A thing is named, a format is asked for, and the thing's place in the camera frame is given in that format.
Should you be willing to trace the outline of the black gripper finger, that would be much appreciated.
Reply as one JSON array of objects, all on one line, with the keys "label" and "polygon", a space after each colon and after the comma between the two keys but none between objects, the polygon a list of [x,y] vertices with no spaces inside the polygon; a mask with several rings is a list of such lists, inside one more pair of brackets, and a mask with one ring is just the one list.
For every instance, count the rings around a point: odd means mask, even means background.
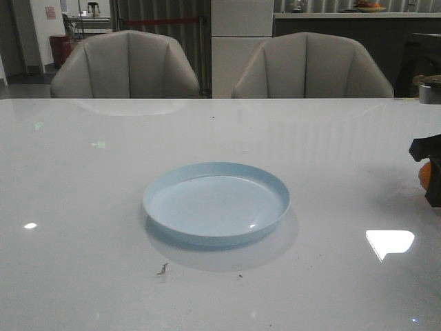
[{"label": "black gripper finger", "polygon": [[431,181],[425,197],[431,207],[440,207],[440,165],[435,161],[431,162]]},{"label": "black gripper finger", "polygon": [[414,139],[409,148],[409,154],[417,162],[422,159],[440,158],[441,134],[431,137]]}]

